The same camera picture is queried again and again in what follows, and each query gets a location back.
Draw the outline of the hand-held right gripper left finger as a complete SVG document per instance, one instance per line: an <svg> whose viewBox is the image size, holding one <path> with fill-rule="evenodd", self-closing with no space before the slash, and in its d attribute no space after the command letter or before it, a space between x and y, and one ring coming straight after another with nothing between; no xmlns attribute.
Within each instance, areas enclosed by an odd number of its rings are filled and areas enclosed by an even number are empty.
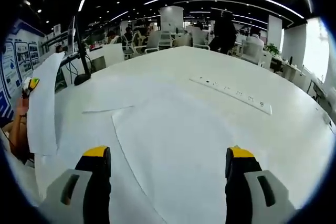
<svg viewBox="0 0 336 224"><path fill-rule="evenodd" d="M109 223L110 177L110 148L87 150L48 186L41 213L49 223Z"/></svg>

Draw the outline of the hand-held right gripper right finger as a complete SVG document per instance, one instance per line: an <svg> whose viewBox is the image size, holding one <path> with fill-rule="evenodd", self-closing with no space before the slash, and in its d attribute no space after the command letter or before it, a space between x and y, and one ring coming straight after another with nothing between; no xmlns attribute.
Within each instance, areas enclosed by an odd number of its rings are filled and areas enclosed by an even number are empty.
<svg viewBox="0 0 336 224"><path fill-rule="evenodd" d="M286 223L296 209L285 185L238 146L226 152L226 223Z"/></svg>

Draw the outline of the person's left hand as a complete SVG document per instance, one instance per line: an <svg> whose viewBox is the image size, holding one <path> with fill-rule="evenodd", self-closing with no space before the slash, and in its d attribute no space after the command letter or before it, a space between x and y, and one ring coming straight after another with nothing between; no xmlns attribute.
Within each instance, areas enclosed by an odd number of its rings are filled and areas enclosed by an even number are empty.
<svg viewBox="0 0 336 224"><path fill-rule="evenodd" d="M29 98L21 96L17 101L16 113L20 116L27 114L29 109Z"/></svg>

